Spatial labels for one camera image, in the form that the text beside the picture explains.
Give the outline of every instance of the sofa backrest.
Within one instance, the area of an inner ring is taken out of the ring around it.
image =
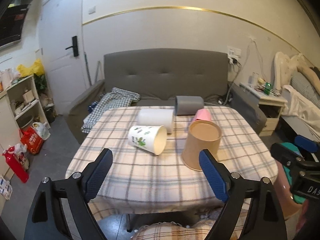
[[[104,55],[106,91],[139,93],[141,99],[177,95],[205,100],[227,93],[226,53],[193,49],[141,49]]]

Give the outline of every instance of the black door handle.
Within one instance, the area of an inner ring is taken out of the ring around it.
[[[72,37],[72,46],[67,47],[66,49],[73,49],[73,56],[78,57],[79,56],[79,50],[78,50],[78,36]]]

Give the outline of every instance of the pink container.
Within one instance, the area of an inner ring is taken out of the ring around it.
[[[195,117],[192,119],[192,122],[196,121],[196,120],[206,120],[211,122],[211,114],[209,113],[209,111],[207,109],[199,109],[196,112]]]

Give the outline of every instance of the red shopping bag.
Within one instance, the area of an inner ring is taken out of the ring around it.
[[[25,132],[20,130],[22,133],[21,143],[27,145],[27,149],[32,154],[39,153],[41,146],[44,140],[33,130],[32,127],[29,127]]]

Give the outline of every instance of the white blanket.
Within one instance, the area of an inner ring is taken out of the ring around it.
[[[281,95],[288,100],[282,115],[299,117],[320,138],[320,109],[290,85],[282,87]]]

